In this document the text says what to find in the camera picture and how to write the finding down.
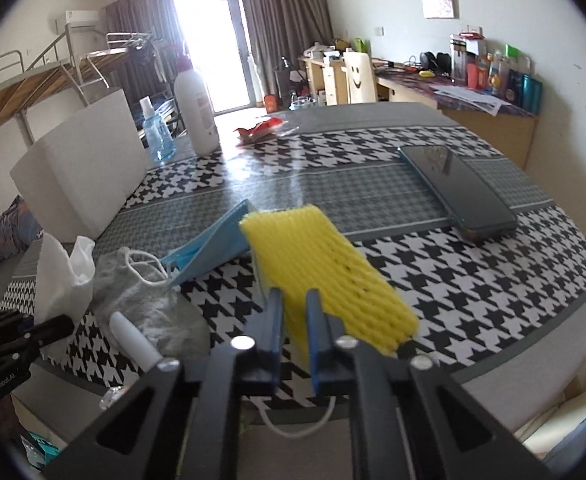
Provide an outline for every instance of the white cylinder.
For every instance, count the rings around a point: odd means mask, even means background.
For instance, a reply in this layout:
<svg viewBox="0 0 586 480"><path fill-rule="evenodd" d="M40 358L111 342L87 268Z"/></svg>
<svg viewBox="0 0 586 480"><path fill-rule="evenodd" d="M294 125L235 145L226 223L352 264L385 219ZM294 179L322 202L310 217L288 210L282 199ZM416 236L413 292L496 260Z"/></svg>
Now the white cylinder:
<svg viewBox="0 0 586 480"><path fill-rule="evenodd" d="M219 147L213 105L204 78L193 70L190 60L181 60L175 79L175 98L180 107L193 151L206 156Z"/></svg>
<svg viewBox="0 0 586 480"><path fill-rule="evenodd" d="M145 372L163 359L157 348L121 312L111 314L108 327L124 352Z"/></svg>

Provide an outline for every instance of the table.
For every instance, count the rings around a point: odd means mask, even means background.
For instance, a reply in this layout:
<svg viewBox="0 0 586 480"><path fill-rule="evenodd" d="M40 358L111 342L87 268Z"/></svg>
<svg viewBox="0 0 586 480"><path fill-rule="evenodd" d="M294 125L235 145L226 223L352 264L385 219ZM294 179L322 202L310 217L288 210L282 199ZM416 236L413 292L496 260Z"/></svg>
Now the table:
<svg viewBox="0 0 586 480"><path fill-rule="evenodd" d="M283 116L297 128L290 135L149 171L94 256L122 246L163 256L246 198L260 209L314 203L415 309L420 329L407 350L432 355L512 430L550 403L586 359L586 240L548 194L489 143L420 104ZM446 144L464 157L516 213L516 235L480 246L461 240L398 160L406 144ZM27 251L1 308L32 312L37 252L37 244ZM213 345L262 309L248 256L184 283L182 294L201 309ZM39 365L94 392L140 373L108 344L90 310L66 359ZM281 424L317 420L327 399L314 396L286 342L277 396L246 404L269 409ZM339 399L337 416L345 407Z"/></svg>
<svg viewBox="0 0 586 480"><path fill-rule="evenodd" d="M457 99L436 94L431 85L451 84L448 78L423 78L417 74L378 69L381 94L390 102L416 102L441 111L489 142L524 169L538 118L513 105L503 105L496 117Z"/></svg>

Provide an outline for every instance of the blue face mask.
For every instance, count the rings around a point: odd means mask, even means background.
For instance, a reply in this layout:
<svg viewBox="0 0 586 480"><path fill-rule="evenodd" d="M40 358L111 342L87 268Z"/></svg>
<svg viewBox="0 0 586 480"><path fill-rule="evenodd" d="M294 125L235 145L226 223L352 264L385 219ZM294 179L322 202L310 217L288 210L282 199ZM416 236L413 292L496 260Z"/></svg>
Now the blue face mask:
<svg viewBox="0 0 586 480"><path fill-rule="evenodd" d="M160 261L169 272L176 268L180 271L171 285L192 280L249 251L249 242L239 223L253 210L253 205L243 200L189 243L162 258Z"/></svg>

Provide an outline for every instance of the patterned pillow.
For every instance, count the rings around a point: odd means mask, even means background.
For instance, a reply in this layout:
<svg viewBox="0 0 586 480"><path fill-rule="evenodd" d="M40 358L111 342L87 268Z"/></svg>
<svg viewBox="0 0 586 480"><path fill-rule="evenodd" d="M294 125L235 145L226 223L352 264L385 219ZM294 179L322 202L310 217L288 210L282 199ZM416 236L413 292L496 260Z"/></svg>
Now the patterned pillow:
<svg viewBox="0 0 586 480"><path fill-rule="evenodd" d="M35 216L24 199L17 195L9 208L0 215L0 263L28 249L41 235Z"/></svg>

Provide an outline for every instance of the wooden desk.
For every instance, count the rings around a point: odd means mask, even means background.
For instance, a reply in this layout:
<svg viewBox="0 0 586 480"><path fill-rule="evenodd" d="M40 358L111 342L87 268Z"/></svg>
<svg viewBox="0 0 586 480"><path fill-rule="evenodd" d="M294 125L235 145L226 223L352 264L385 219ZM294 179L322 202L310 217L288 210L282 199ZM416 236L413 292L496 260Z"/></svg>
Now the wooden desk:
<svg viewBox="0 0 586 480"><path fill-rule="evenodd" d="M448 79L421 78L417 74L382 73L377 78L380 94L388 93L390 102L415 102L438 110L489 142L524 169L538 121L525 110L503 106L496 117L467 103L436 95L430 84L450 83Z"/></svg>
<svg viewBox="0 0 586 480"><path fill-rule="evenodd" d="M326 91L326 104L346 105L349 103L349 96L346 84L346 74L342 71L344 62L332 60L329 64L321 59L309 59L300 57L301 66L307 70L308 86L315 97L319 90Z"/></svg>

